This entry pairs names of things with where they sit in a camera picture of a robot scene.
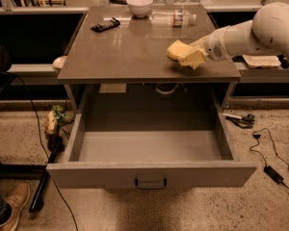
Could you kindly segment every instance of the person's foot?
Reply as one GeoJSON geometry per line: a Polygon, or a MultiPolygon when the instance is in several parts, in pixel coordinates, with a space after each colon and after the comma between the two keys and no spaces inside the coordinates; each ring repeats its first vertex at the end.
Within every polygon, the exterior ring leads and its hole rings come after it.
{"type": "Polygon", "coordinates": [[[6,199],[12,208],[10,218],[0,225],[0,231],[14,231],[17,228],[19,216],[30,197],[30,188],[28,184],[21,183],[6,199]]]}

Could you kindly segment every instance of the white bowl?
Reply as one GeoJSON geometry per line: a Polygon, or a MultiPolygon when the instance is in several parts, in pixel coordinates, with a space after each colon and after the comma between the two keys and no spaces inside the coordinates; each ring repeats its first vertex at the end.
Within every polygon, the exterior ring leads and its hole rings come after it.
{"type": "Polygon", "coordinates": [[[152,10],[153,0],[126,0],[128,8],[137,17],[145,17],[152,10]]]}

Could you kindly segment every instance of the tabletop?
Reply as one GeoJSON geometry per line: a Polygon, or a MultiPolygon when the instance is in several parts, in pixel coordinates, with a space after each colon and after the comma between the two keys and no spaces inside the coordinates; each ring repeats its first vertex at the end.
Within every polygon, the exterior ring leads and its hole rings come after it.
{"type": "Polygon", "coordinates": [[[153,9],[185,9],[197,15],[197,22],[182,28],[159,27],[151,24],[149,16],[133,16],[127,6],[90,7],[58,76],[59,82],[212,83],[240,79],[231,60],[204,63],[193,70],[167,57],[167,48],[177,39],[191,43],[215,30],[201,5],[156,5],[153,9]],[[103,33],[91,29],[112,17],[120,21],[117,28],[103,33]]]}

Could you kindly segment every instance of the drawer handle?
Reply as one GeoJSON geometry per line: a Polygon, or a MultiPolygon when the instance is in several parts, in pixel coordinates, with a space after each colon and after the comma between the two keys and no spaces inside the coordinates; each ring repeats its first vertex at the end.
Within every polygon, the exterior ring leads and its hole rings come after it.
{"type": "Polygon", "coordinates": [[[152,186],[152,187],[145,187],[145,186],[140,186],[138,183],[138,178],[135,179],[135,186],[139,190],[162,190],[167,186],[167,179],[164,178],[164,185],[163,186],[152,186]]]}

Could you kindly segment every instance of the clear plastic bottle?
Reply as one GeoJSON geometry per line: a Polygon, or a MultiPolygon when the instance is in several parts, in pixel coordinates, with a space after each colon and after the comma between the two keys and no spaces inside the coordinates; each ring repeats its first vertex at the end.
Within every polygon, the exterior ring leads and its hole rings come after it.
{"type": "Polygon", "coordinates": [[[151,13],[154,26],[185,27],[195,24],[196,18],[187,10],[152,10],[151,13]]]}

